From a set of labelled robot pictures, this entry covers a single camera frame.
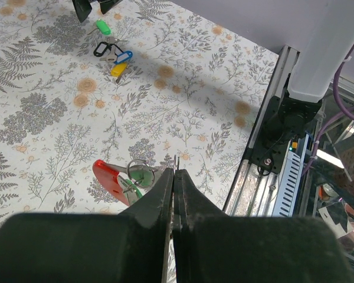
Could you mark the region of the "green key tag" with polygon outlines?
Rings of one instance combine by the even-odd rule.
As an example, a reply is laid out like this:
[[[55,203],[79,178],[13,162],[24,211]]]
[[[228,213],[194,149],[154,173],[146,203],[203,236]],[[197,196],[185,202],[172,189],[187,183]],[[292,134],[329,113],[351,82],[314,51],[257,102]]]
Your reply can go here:
[[[103,35],[110,35],[112,33],[110,27],[108,26],[108,24],[102,19],[99,19],[99,20],[96,21],[96,28]]]

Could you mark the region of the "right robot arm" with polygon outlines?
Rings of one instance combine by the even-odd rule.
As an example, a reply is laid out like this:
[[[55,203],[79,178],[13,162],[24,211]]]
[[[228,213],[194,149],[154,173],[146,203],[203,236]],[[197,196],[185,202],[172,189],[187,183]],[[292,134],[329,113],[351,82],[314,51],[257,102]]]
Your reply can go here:
[[[322,106],[328,86],[342,114],[354,121],[338,93],[343,66],[354,50],[354,1],[332,1],[316,25],[285,82],[278,110],[264,118],[253,150],[259,160],[272,159],[279,146],[301,136]]]

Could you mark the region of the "red handled carabiner keyring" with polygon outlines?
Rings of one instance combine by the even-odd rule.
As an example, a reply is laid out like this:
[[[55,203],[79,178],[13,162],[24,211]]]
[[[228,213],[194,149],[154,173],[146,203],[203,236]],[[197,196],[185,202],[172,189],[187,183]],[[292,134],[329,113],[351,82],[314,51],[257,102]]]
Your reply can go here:
[[[96,160],[93,164],[93,173],[98,180],[98,182],[103,186],[103,188],[109,192],[115,199],[118,201],[122,202],[126,206],[131,206],[129,205],[128,201],[126,200],[123,190],[121,189],[119,182],[118,182],[118,176],[122,175],[125,179],[127,178],[128,175],[128,170],[131,166],[135,165],[142,165],[142,166],[147,166],[150,167],[154,173],[155,173],[155,182],[151,186],[155,185],[155,183],[158,181],[158,179],[162,175],[162,171],[149,166],[145,160],[142,159],[133,159],[131,160],[125,167],[123,166],[118,166],[115,164],[109,164],[104,162],[103,160]],[[148,192],[151,190],[144,190],[144,189],[139,189],[142,193],[144,190],[145,192]]]

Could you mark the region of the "green tagged key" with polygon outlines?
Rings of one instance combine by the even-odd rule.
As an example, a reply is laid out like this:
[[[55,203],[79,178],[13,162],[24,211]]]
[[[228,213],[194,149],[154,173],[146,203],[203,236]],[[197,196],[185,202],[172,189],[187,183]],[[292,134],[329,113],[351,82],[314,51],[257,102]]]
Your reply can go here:
[[[126,179],[119,175],[118,182],[129,205],[132,205],[143,196],[139,189],[148,190],[154,184],[155,173],[150,167],[135,165],[129,168]]]

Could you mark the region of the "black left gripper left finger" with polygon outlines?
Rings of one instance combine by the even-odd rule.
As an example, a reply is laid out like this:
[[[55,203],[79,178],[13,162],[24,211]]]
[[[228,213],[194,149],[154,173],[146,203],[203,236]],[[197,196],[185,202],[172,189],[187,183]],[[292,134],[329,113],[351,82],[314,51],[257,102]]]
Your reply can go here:
[[[0,282],[165,282],[174,171],[117,215],[19,213],[0,228]]]

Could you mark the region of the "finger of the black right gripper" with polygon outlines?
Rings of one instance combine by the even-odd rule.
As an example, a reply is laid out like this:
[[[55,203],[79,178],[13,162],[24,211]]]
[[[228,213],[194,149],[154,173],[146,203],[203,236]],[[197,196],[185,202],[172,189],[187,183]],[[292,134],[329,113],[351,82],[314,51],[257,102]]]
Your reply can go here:
[[[91,12],[89,0],[72,0],[76,15],[80,23],[84,22]]]
[[[106,14],[120,2],[121,0],[99,0],[101,13]]]

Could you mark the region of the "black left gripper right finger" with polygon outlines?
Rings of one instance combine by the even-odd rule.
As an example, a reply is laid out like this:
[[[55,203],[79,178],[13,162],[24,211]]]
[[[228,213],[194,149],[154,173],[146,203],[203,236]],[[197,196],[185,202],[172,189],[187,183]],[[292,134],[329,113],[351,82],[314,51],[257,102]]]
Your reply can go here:
[[[177,170],[173,185],[178,282],[353,282],[333,232],[316,218],[236,217]]]

